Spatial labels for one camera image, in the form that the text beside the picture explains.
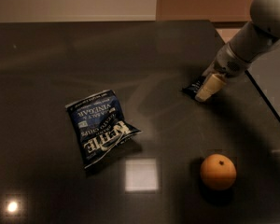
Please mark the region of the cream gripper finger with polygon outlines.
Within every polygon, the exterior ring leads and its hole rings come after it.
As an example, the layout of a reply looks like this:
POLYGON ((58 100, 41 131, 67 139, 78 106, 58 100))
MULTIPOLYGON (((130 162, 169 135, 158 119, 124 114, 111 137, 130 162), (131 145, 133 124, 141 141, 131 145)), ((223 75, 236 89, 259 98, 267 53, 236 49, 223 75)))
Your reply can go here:
POLYGON ((208 77, 210 74, 216 74, 216 62, 212 61, 211 64, 203 71, 202 76, 208 77))
POLYGON ((212 95, 220 91, 226 85, 226 79, 221 74, 210 74, 202 86, 198 89, 195 100, 198 102, 205 102, 212 95))

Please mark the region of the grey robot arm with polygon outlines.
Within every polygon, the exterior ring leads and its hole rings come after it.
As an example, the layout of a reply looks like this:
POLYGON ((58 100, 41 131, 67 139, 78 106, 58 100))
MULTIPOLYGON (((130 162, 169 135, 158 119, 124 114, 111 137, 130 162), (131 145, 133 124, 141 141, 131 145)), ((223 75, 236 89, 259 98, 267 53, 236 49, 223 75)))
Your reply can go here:
POLYGON ((253 0, 250 18, 203 72, 195 92, 198 102, 220 91, 229 78, 240 76, 259 56, 280 47, 280 0, 253 0))

